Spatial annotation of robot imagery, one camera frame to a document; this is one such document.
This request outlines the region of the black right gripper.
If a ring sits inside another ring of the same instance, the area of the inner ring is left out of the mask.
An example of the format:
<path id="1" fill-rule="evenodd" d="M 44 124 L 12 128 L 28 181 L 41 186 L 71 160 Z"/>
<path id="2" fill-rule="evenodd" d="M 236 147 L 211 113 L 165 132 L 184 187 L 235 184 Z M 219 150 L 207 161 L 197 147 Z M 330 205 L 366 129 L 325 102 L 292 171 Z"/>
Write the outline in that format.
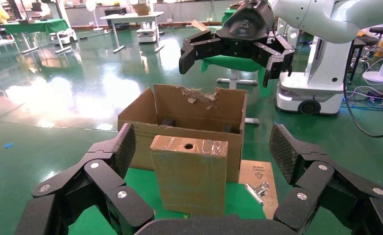
<path id="1" fill-rule="evenodd" d="M 180 74 L 186 74 L 196 60 L 225 55 L 253 58 L 264 67 L 264 88 L 270 80 L 279 79 L 283 72 L 291 75 L 295 49 L 280 35 L 267 43 L 273 24 L 274 15 L 268 1 L 245 0 L 215 33 L 204 30 L 183 40 L 178 65 Z"/>

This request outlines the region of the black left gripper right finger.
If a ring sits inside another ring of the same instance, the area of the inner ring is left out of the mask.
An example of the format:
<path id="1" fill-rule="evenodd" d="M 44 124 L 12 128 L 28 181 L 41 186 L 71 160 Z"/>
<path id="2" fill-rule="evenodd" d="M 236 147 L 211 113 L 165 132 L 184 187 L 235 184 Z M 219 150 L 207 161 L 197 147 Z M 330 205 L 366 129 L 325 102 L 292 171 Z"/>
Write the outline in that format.
<path id="1" fill-rule="evenodd" d="M 303 234 L 320 208 L 354 235 L 383 235 L 383 187 L 337 164 L 319 145 L 296 139 L 282 124 L 269 149 L 292 189 L 273 219 Z"/>

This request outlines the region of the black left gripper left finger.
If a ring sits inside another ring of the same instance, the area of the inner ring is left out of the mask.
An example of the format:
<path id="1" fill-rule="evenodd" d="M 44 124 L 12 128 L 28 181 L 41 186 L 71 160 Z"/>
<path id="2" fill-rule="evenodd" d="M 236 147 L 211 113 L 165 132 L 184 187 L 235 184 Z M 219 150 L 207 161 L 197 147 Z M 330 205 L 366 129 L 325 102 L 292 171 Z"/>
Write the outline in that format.
<path id="1" fill-rule="evenodd" d="M 69 226 L 95 206 L 119 235 L 133 235 L 154 219 L 154 211 L 125 181 L 136 150 L 134 126 L 93 144 L 75 165 L 38 184 L 15 233 L 66 235 Z"/>

